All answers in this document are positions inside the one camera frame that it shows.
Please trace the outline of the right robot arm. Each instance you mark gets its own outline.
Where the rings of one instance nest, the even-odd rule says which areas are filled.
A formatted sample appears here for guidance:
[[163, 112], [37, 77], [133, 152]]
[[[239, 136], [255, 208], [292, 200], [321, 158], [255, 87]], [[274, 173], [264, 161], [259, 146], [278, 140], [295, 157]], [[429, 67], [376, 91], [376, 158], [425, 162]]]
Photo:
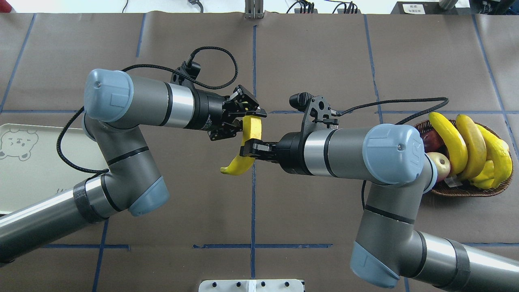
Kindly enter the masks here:
[[370, 181], [350, 268], [375, 286], [393, 288], [407, 277], [449, 292], [519, 290], [516, 260], [414, 229], [437, 170], [412, 126], [322, 128], [278, 142], [251, 138], [240, 155], [291, 174]]

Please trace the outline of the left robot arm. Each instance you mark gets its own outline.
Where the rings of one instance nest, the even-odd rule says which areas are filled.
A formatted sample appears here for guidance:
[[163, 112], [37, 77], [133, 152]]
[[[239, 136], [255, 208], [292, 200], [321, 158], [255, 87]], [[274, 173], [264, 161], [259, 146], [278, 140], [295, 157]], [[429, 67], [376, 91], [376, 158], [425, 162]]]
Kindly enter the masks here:
[[250, 132], [252, 122], [266, 116], [243, 86], [221, 96], [207, 86], [197, 89], [195, 77], [181, 70], [164, 82], [92, 70], [79, 115], [81, 139], [62, 151], [87, 163], [86, 178], [59, 158], [54, 134], [60, 128], [2, 125], [1, 211], [19, 196], [37, 202], [1, 216], [1, 266], [121, 211], [138, 217], [167, 202], [140, 126], [206, 131], [217, 141]]

